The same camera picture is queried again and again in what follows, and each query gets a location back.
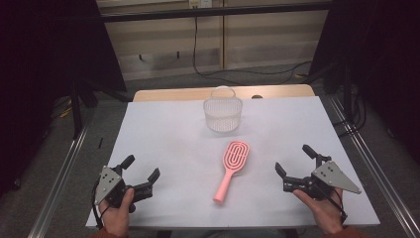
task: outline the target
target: table surface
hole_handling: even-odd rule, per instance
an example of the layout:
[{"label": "table surface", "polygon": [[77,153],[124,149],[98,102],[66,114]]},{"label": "table surface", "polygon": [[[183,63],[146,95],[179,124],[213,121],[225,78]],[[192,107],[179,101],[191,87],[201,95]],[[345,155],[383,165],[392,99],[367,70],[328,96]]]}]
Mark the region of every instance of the table surface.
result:
[{"label": "table surface", "polygon": [[[279,162],[289,176],[303,178],[315,163],[301,150],[308,144],[331,156],[362,194],[345,192],[349,225],[379,221],[340,143],[328,115],[308,85],[233,87],[243,98],[241,125],[218,134],[205,126],[203,99],[213,88],[139,91],[130,103],[109,162],[133,154],[127,184],[146,181],[154,168],[161,176],[154,197],[136,203],[131,225],[153,229],[289,228],[315,225],[310,210],[282,191],[274,170]],[[263,100],[252,100],[254,95]],[[224,175],[222,157],[229,142],[250,145],[243,170],[232,178],[223,205],[212,201]],[[86,225],[96,223],[90,215]]]}]

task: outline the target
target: hairbrush handle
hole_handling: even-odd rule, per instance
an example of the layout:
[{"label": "hairbrush handle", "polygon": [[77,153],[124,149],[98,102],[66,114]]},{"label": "hairbrush handle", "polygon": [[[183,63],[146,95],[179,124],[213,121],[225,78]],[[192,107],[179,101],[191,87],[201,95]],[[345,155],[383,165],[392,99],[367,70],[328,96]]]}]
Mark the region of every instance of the hairbrush handle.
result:
[{"label": "hairbrush handle", "polygon": [[234,174],[231,170],[226,170],[225,176],[217,189],[216,194],[213,197],[213,201],[222,204],[225,200],[226,192],[228,191],[229,183],[231,182],[232,175]]}]

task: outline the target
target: basket handle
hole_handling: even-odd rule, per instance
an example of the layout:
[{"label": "basket handle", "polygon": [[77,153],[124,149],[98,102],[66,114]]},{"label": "basket handle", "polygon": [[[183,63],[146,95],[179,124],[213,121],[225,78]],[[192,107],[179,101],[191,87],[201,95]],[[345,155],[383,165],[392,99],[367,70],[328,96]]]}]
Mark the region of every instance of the basket handle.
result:
[{"label": "basket handle", "polygon": [[232,97],[236,97],[235,90],[234,90],[232,87],[229,87],[229,86],[224,86],[224,85],[222,85],[222,86],[218,86],[218,87],[216,87],[216,88],[213,88],[213,89],[211,90],[210,97],[215,97],[215,96],[213,96],[213,93],[214,93],[215,91],[219,91],[219,90],[223,90],[223,89],[228,89],[228,90],[231,90],[231,91],[234,93],[234,94],[232,95]]}]

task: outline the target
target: sleeve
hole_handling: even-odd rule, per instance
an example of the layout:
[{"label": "sleeve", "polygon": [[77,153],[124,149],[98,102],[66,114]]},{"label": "sleeve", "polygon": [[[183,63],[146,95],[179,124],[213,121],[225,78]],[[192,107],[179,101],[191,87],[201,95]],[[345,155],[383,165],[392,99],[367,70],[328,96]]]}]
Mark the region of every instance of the sleeve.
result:
[{"label": "sleeve", "polygon": [[121,237],[108,233],[104,227],[100,229],[96,234],[93,234],[92,236],[90,236],[89,238],[121,238]]},{"label": "sleeve", "polygon": [[355,227],[349,226],[339,233],[325,235],[323,238],[368,238],[368,236],[358,231]]}]

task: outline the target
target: transparent basket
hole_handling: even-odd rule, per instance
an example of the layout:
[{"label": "transparent basket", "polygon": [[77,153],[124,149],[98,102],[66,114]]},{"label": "transparent basket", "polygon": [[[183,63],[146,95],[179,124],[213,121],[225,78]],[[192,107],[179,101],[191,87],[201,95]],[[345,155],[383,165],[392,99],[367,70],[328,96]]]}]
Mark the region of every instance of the transparent basket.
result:
[{"label": "transparent basket", "polygon": [[[232,96],[215,96],[216,91],[230,90]],[[203,109],[207,127],[215,132],[231,132],[241,121],[242,100],[236,97],[235,90],[228,86],[218,86],[211,91],[210,98],[204,101]]]}]

